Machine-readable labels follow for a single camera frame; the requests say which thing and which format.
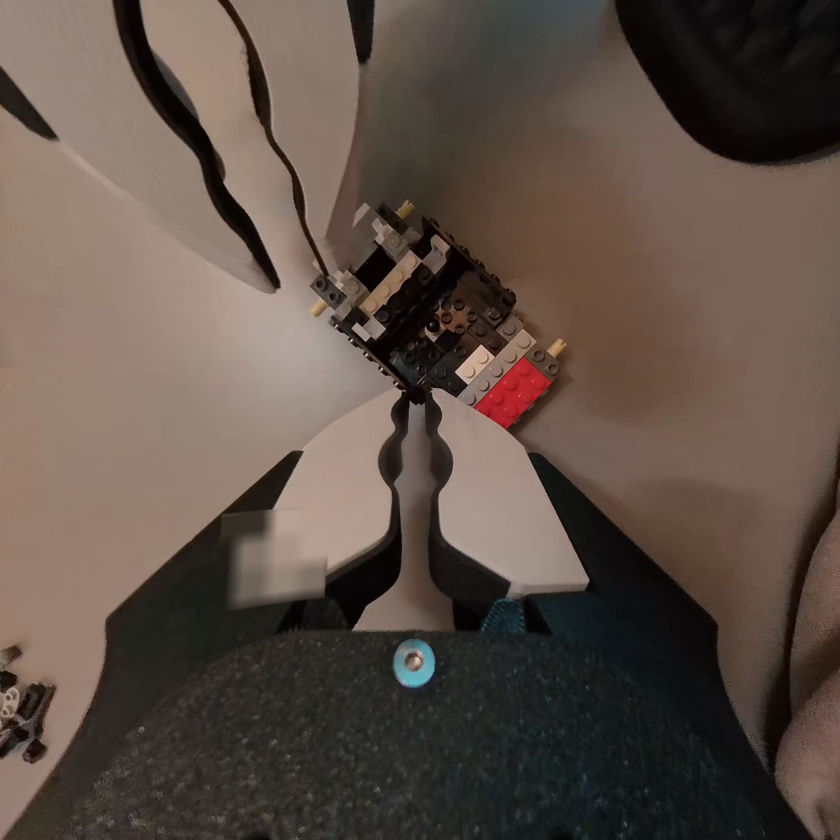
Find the toy brick car model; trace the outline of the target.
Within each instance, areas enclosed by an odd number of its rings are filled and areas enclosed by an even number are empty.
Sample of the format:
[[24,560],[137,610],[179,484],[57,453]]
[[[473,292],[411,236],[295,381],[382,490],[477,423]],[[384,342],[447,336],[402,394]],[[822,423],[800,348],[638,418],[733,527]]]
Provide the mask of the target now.
[[353,219],[352,259],[311,283],[311,313],[366,325],[384,350],[426,395],[446,392],[510,429],[560,375],[561,339],[546,347],[517,312],[494,324],[463,298],[442,297],[435,281],[449,246],[423,238],[398,210],[361,204]]

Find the small black toy brick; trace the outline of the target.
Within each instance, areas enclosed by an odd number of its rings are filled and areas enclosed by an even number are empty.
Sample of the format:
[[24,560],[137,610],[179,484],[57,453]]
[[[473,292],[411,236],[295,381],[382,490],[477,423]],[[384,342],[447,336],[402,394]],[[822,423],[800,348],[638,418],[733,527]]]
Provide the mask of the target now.
[[449,246],[444,267],[435,281],[435,289],[442,297],[452,301],[463,298],[465,304],[479,314],[487,315],[494,324],[510,315],[517,303],[517,296],[506,288],[499,277],[493,274],[469,249],[444,230],[431,217],[422,217],[423,238],[438,236]]

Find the pile of small black toy pieces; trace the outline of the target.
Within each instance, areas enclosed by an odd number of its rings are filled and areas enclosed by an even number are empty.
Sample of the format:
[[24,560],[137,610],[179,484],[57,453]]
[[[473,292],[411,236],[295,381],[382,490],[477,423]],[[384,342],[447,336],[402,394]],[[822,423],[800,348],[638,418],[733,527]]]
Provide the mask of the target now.
[[17,645],[1,650],[1,759],[19,753],[22,761],[33,765],[47,752],[42,736],[56,686],[20,682],[13,666],[22,654]]

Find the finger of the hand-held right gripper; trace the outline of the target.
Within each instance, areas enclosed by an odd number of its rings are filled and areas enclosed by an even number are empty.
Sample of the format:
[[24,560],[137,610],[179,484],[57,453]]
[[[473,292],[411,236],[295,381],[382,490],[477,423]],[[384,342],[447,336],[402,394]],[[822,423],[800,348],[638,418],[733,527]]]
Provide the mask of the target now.
[[280,279],[207,132],[165,78],[140,2],[2,2],[2,70],[61,149],[258,291]]
[[244,42],[257,120],[286,167],[321,273],[346,267],[361,203],[360,100],[374,1],[221,2]]

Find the black fleece-lined jacket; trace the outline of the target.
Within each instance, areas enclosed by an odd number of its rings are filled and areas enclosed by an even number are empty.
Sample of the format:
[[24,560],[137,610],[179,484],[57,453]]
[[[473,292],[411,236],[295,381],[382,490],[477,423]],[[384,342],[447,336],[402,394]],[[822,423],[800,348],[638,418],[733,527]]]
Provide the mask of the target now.
[[752,165],[838,152],[838,1],[614,4],[667,110],[710,152]]

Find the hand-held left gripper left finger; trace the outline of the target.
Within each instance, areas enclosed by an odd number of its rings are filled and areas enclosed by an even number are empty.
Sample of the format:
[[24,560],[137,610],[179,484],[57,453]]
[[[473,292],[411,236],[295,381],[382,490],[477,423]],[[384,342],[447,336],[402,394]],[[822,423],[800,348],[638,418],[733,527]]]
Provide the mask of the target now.
[[396,480],[403,470],[409,400],[386,392],[343,415],[301,451],[276,505],[292,550],[287,568],[309,562],[307,597],[336,601],[348,621],[388,592],[402,569]]

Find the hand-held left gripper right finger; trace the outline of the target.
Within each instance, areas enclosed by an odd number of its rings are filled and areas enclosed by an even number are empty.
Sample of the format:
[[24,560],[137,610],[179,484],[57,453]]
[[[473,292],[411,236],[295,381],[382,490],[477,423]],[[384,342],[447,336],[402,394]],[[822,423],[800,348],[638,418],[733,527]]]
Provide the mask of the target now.
[[425,409],[428,565],[455,622],[480,624],[498,601],[585,591],[590,577],[527,449],[449,394],[430,394]]

